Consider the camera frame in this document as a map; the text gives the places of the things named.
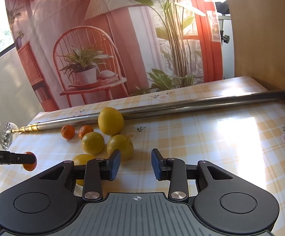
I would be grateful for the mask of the wooden headboard panel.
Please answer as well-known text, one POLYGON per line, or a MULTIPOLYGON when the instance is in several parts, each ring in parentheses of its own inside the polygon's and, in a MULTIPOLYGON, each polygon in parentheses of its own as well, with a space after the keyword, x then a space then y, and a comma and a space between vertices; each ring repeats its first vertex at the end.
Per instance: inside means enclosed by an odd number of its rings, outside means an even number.
POLYGON ((228 0, 234 75, 285 89, 285 0, 228 0))

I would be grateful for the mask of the greenish yellow lemon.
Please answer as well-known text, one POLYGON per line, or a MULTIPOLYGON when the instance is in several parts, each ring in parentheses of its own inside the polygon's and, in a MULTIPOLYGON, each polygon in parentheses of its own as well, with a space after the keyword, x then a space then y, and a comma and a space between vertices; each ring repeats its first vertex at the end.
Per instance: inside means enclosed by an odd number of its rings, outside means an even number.
POLYGON ((86 133, 81 141, 82 149, 90 154, 97 155, 103 151, 105 147, 105 140, 98 132, 86 133))

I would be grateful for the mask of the large lemon by pole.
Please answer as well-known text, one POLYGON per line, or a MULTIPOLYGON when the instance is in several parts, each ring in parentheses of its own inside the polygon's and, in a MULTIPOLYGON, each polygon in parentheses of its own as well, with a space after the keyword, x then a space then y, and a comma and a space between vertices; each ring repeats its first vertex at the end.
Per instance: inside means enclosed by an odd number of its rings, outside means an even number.
POLYGON ((124 127, 124 118, 115 108, 105 107, 98 116, 98 126, 102 133, 114 136, 124 127))

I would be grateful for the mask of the mandarin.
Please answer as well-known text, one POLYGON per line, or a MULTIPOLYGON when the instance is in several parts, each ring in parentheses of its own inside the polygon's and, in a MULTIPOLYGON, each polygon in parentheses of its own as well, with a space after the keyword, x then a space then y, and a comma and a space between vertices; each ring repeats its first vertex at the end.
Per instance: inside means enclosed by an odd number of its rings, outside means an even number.
POLYGON ((31 157, 31 160, 33 161, 33 163, 30 163, 30 164, 23 164, 23 168, 26 170, 26 171, 33 171, 35 168, 36 168, 36 165, 37 165, 37 158, 36 156, 34 155, 34 153, 32 152, 25 152, 24 153, 25 155, 29 155, 29 156, 32 156, 31 157))
POLYGON ((79 139, 81 140, 84 135, 93 132, 94 129, 90 125, 84 125, 79 130, 79 139))
POLYGON ((64 125, 61 129, 63 138, 70 140, 75 136, 75 128, 72 125, 64 125))

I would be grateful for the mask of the telescopic metal pole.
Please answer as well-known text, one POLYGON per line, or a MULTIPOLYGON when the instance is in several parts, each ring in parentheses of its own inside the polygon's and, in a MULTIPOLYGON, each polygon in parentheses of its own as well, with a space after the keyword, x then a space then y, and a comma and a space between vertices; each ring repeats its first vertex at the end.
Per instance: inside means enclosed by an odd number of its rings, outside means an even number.
MULTIPOLYGON (((144 105, 142 107, 134 107, 121 109, 125 120, 141 119, 145 117, 166 116, 175 113, 194 112, 208 109, 226 108, 237 105, 247 105, 256 103, 266 103, 285 100, 285 89, 275 91, 263 91, 248 93, 245 95, 235 96, 216 96, 209 98, 200 98, 195 100, 181 100, 169 103, 158 103, 144 105)), ((62 128, 66 124, 79 126, 84 123, 94 124, 98 121, 99 113, 90 113, 80 116, 73 116, 63 119, 55 119, 47 122, 39 122, 23 127, 12 128, 11 123, 6 123, 5 130, 2 135, 3 149, 7 150, 12 142, 12 134, 47 131, 62 128)))

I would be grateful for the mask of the large front yellow lemon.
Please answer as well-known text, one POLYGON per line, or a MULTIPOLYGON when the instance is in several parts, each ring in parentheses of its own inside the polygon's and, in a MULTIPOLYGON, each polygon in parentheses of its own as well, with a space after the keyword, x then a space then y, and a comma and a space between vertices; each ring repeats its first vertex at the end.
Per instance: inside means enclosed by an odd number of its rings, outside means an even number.
POLYGON ((95 156, 87 153, 77 155, 73 158, 73 162, 76 166, 86 165, 89 160, 95 159, 95 156))

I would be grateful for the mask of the printed room backdrop cloth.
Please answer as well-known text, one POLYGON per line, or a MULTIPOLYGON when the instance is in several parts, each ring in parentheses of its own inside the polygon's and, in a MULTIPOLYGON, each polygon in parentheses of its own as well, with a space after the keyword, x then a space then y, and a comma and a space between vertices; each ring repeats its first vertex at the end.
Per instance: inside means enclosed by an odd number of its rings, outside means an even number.
POLYGON ((5 0, 45 111, 223 78, 213 0, 5 0))

